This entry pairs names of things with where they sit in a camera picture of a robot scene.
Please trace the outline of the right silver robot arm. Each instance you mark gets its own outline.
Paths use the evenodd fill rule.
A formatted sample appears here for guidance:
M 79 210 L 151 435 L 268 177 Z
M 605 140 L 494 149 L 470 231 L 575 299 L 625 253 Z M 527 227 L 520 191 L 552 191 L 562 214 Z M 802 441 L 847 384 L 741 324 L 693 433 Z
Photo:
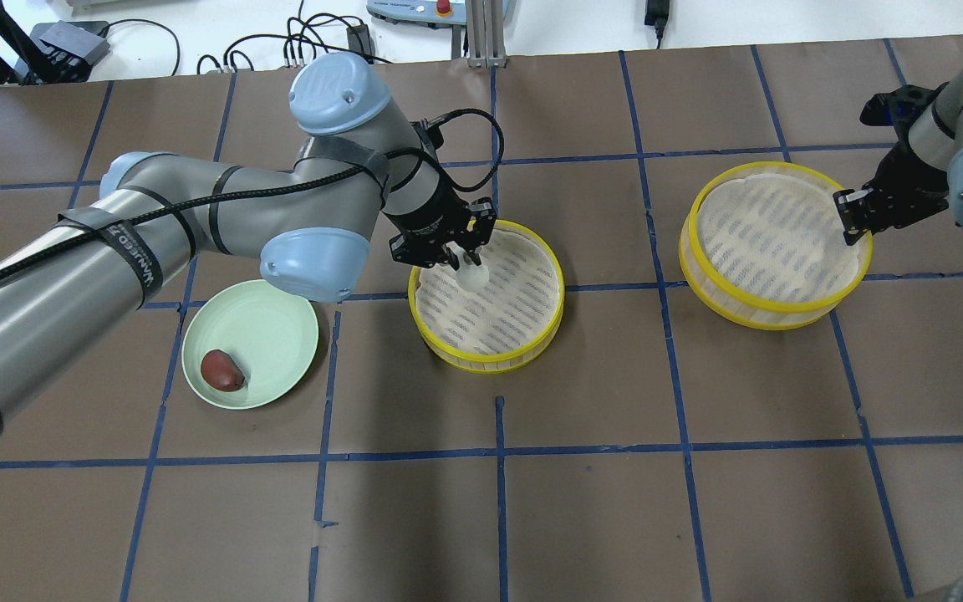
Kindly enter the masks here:
M 963 227 L 963 69 L 939 88 L 902 85 L 864 104 L 860 121 L 897 142 L 858 190 L 833 195 L 848 245 L 949 211 Z

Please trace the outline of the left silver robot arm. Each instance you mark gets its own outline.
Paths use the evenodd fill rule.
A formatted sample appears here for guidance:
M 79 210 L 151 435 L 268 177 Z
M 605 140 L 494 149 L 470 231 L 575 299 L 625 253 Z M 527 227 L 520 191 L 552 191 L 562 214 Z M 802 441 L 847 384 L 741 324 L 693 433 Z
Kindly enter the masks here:
M 496 227 L 492 199 L 455 183 L 436 152 L 461 108 L 405 118 L 374 65 L 347 51 L 301 69 L 288 91 L 307 136 L 291 171 L 169 152 L 112 161 L 88 207 L 0 262 L 0 436 L 5 423 L 111 325 L 155 297 L 199 253 L 252 257 L 272 286 L 331 304 L 362 277 L 379 216 L 395 262 L 478 264 Z

